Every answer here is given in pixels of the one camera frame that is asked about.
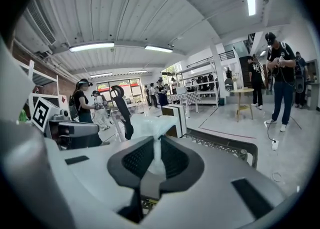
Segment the brick wall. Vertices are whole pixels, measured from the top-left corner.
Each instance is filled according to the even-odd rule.
[[[56,78],[57,74],[52,71],[51,69],[47,68],[44,64],[32,59],[32,57],[24,52],[16,43],[13,43],[13,49],[12,49],[12,55],[13,57],[26,64],[29,65],[30,60],[34,61],[34,69],[48,75],[52,78]],[[67,98],[73,93],[75,90],[76,85],[69,81],[68,79],[62,77],[59,75],[59,94],[60,95],[66,95]],[[57,84],[55,82],[49,83],[43,87],[43,94],[47,95],[56,95],[57,94]]]

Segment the hair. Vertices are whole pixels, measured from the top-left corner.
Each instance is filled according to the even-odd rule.
[[[80,83],[80,82],[86,82],[89,84],[89,81],[87,79],[81,79],[80,81],[78,81],[75,85],[75,90],[73,92],[73,95],[78,91],[80,90],[81,86],[83,85],[83,83]]]

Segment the staircase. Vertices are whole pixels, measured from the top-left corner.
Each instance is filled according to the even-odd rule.
[[[241,66],[241,70],[242,70],[242,77],[243,77],[243,85],[244,87],[247,88],[252,88],[252,84],[250,82],[250,76],[249,76],[249,69],[248,69],[248,58],[250,58],[250,56],[243,56],[243,57],[239,57],[239,61],[240,61],[240,66]],[[262,89],[265,89],[265,69],[261,66],[261,64],[259,63],[259,61],[255,61],[259,66],[260,66],[260,70],[261,70],[261,77],[262,77]]]

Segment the white shirt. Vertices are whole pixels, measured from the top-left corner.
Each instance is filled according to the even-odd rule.
[[[150,92],[151,92],[151,96],[157,93],[154,87],[150,87]]]

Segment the white shoe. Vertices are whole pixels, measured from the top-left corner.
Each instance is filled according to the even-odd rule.
[[[281,131],[281,132],[285,132],[285,131],[286,131],[286,127],[287,127],[287,125],[282,124],[282,125],[281,125],[281,128],[280,128],[280,131]]]
[[[272,124],[272,123],[277,123],[276,120],[273,120],[273,119],[268,119],[265,121],[266,124]]]

